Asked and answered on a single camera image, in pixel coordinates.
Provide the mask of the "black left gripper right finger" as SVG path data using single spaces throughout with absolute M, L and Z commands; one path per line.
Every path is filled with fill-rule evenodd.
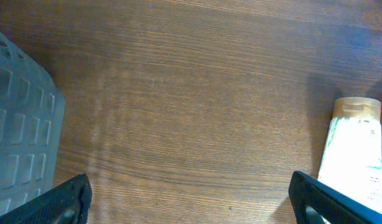
M 382 223 L 382 214 L 348 198 L 311 176 L 295 171 L 289 198 L 298 224 Z

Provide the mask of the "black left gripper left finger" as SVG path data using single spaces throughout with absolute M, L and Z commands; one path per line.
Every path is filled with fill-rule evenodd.
M 0 223 L 86 224 L 91 200 L 92 189 L 88 176 L 76 175 L 24 205 L 1 215 Z

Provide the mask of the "white tube gold cap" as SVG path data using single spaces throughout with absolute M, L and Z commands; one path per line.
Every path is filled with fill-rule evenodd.
M 382 214 L 381 102 L 335 100 L 318 181 Z

